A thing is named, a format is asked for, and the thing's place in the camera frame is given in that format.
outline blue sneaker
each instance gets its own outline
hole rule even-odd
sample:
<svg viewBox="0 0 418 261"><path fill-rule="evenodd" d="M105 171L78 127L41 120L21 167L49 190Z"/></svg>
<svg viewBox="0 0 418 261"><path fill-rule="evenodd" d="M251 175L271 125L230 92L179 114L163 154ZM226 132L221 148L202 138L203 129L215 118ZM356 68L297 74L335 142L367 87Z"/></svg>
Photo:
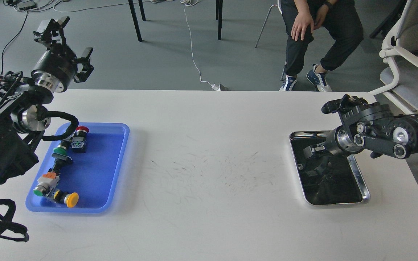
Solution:
<svg viewBox="0 0 418 261"><path fill-rule="evenodd" d="M325 73L315 73L315 68L319 65L312 65L312 70L307 73L307 79L315 85L317 91L332 91L330 85L325 81Z"/></svg>
<svg viewBox="0 0 418 261"><path fill-rule="evenodd" d="M292 91L297 81L298 80L293 76L285 76L285 80L283 81L282 87L280 87L279 91Z"/></svg>

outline person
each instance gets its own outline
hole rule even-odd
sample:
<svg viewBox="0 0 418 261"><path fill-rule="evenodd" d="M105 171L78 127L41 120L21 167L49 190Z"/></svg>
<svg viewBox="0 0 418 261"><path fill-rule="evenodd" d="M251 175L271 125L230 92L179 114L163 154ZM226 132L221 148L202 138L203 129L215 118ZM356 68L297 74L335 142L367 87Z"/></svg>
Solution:
<svg viewBox="0 0 418 261"><path fill-rule="evenodd" d="M317 91L332 91L325 74L341 66L364 39L354 0L282 0L287 27L286 74L280 91L292 91L304 66L307 46L314 30L324 26L335 40L320 63L312 65L307 79Z"/></svg>

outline metal tray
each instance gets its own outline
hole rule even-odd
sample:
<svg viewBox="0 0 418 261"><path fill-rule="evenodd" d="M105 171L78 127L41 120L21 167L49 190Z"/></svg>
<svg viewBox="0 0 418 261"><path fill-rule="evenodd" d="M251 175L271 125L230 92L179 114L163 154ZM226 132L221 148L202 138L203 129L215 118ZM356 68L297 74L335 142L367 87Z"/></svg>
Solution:
<svg viewBox="0 0 418 261"><path fill-rule="evenodd" d="M353 155L332 156L328 163L327 159L304 156L305 147L325 141L329 132L293 132L290 135L304 198L315 206L367 203L370 193ZM320 164L324 166L324 162L326 170L317 174L314 170Z"/></svg>

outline table leg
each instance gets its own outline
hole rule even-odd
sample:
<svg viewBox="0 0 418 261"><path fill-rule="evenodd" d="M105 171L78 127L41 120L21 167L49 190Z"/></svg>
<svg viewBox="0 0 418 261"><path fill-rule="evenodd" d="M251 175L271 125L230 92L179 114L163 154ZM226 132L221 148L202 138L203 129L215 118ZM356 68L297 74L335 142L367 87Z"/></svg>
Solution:
<svg viewBox="0 0 418 261"><path fill-rule="evenodd" d="M144 16L143 0L138 0L138 5L140 5L141 19L146 21L146 16Z"/></svg>
<svg viewBox="0 0 418 261"><path fill-rule="evenodd" d="M136 19L135 7L133 6L133 0L128 0L130 6L131 17L133 18L133 24L135 25L136 37L138 37L138 42L142 42L140 28L138 26L138 19Z"/></svg>
<svg viewBox="0 0 418 261"><path fill-rule="evenodd" d="M224 0L217 0L217 2L219 3L219 8L218 10L218 20L219 20L219 30L218 30L218 37L217 39L221 40L222 39L222 5Z"/></svg>

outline black wrist strap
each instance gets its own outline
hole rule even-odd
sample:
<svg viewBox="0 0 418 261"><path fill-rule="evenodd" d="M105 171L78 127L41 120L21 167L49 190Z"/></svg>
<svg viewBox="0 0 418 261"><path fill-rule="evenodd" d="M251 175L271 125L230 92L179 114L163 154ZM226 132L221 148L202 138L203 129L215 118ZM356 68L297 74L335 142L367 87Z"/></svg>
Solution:
<svg viewBox="0 0 418 261"><path fill-rule="evenodd" d="M328 2L328 1L325 1L324 2L324 5L326 5L328 7L328 10L332 10L333 9L333 5L330 2Z"/></svg>

